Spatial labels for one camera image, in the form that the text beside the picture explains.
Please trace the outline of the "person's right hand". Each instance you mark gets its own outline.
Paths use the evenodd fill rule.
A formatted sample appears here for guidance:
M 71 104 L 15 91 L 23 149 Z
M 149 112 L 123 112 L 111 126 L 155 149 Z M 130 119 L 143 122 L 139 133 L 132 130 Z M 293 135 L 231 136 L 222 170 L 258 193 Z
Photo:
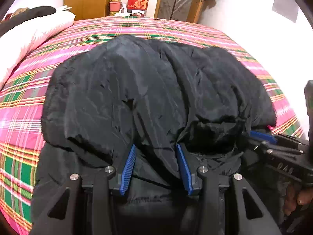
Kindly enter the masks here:
M 293 211 L 296 210 L 297 206 L 303 206 L 310 204 L 313 198 L 313 189 L 304 189 L 297 191 L 296 187 L 289 184 L 286 189 L 286 196 L 283 205 L 283 212 L 289 216 Z

